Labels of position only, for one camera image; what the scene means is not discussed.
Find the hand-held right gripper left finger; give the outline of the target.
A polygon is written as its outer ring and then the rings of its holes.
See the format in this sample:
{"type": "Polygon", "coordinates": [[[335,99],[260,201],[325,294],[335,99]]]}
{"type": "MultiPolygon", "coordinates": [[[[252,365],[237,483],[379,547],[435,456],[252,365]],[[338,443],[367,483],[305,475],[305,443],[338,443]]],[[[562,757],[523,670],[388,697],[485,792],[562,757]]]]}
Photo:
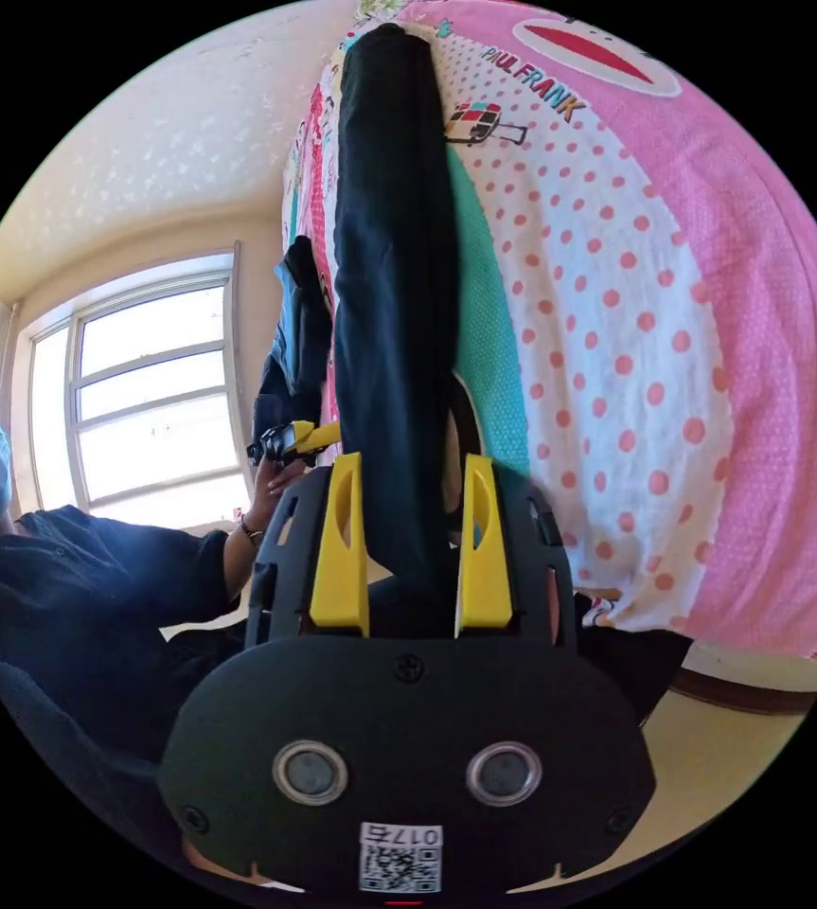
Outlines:
{"type": "Polygon", "coordinates": [[[309,616],[321,632],[370,635],[362,456],[331,467],[309,616]]]}

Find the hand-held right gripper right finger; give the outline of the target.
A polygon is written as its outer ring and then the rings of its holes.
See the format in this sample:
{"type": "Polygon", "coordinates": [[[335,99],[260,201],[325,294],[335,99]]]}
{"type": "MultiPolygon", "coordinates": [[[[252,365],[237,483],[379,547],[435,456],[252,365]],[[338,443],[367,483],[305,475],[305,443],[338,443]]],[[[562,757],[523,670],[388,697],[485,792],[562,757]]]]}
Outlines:
{"type": "Polygon", "coordinates": [[[465,462],[455,635],[501,633],[513,616],[505,536],[493,462],[465,462]]]}

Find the person's left hand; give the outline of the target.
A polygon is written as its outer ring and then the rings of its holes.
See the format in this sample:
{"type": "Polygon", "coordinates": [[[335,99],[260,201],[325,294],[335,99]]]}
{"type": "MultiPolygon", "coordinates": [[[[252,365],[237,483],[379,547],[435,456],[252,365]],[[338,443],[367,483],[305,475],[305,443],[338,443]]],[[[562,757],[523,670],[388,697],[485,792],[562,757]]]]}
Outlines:
{"type": "Polygon", "coordinates": [[[303,459],[288,464],[272,461],[267,456],[260,460],[255,473],[253,502],[243,518],[249,532],[266,530],[285,489],[310,469],[303,459]]]}

